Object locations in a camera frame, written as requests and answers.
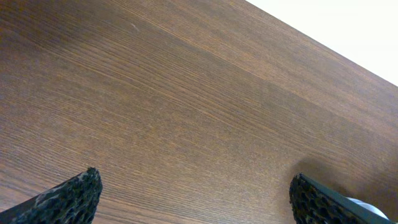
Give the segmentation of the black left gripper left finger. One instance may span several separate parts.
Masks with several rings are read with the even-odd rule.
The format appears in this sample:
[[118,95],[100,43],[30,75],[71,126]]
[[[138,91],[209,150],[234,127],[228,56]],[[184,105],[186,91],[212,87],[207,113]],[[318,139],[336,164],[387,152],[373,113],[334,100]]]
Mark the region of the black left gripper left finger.
[[103,189],[94,167],[1,212],[4,224],[91,224]]

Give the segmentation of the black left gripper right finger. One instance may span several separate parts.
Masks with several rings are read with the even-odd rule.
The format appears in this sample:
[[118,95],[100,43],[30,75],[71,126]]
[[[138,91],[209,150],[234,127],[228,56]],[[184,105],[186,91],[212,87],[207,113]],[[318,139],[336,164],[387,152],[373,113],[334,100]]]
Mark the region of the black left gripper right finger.
[[394,224],[303,173],[292,179],[289,198],[298,224]]

